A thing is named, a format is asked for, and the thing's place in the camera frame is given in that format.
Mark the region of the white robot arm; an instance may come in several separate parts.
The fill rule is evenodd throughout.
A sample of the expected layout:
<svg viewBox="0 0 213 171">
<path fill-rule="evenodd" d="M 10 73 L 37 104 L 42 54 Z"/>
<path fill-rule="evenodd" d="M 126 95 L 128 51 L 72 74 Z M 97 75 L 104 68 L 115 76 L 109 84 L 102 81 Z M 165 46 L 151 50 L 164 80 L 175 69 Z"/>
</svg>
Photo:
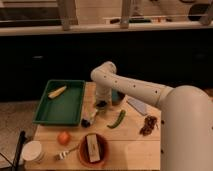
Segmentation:
<svg viewBox="0 0 213 171">
<path fill-rule="evenodd" d="M 91 79 L 98 100 L 117 90 L 161 111 L 161 171 L 213 171 L 213 102 L 207 93 L 122 77 L 111 61 L 93 69 Z"/>
</svg>

